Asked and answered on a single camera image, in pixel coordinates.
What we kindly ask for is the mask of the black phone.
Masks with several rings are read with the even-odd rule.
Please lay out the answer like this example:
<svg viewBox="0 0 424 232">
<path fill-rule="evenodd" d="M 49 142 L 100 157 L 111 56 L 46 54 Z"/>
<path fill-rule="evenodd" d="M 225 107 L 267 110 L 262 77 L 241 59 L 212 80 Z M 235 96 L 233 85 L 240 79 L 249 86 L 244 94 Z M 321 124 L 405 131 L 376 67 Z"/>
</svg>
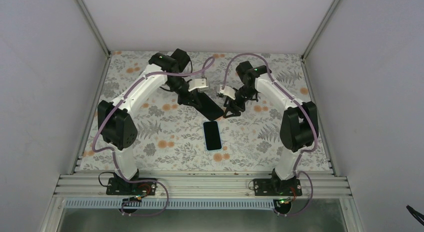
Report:
<svg viewBox="0 0 424 232">
<path fill-rule="evenodd" d="M 216 104 L 206 93 L 197 94 L 199 107 L 196 109 L 207 120 L 215 121 L 224 115 L 224 110 Z"/>
</svg>

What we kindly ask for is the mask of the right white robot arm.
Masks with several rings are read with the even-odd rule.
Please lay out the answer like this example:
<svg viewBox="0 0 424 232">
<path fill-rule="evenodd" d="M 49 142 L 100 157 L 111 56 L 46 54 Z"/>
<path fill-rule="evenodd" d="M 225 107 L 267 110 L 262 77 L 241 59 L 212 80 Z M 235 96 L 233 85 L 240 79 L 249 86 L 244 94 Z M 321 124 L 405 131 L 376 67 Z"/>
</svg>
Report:
<svg viewBox="0 0 424 232">
<path fill-rule="evenodd" d="M 256 196 L 294 195 L 300 187 L 297 167 L 303 154 L 316 149 L 319 125 L 318 109 L 314 102 L 296 99 L 272 77 L 266 65 L 253 67 L 249 61 L 241 62 L 236 72 L 242 82 L 238 89 L 222 85 L 217 93 L 225 98 L 224 118 L 239 117 L 246 110 L 246 102 L 257 100 L 263 94 L 273 101 L 282 113 L 280 141 L 287 149 L 269 179 L 255 180 Z"/>
</svg>

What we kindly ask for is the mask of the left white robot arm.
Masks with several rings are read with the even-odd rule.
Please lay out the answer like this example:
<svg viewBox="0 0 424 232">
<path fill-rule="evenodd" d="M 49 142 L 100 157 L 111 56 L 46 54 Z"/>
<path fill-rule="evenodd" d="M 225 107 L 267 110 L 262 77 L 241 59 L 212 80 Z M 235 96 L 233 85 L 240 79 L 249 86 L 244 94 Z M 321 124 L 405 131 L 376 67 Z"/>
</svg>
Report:
<svg viewBox="0 0 424 232">
<path fill-rule="evenodd" d="M 172 55 L 155 53 L 139 77 L 112 101 L 102 100 L 97 106 L 98 130 L 91 149 L 95 153 L 111 151 L 115 166 L 114 174 L 121 180 L 119 188 L 131 195 L 139 189 L 138 168 L 133 159 L 133 144 L 138 135 L 134 116 L 153 92 L 167 85 L 177 94 L 180 105 L 202 109 L 200 90 L 208 88 L 205 71 L 214 63 L 206 60 L 202 69 L 185 73 L 191 62 L 186 51 L 176 49 Z"/>
</svg>

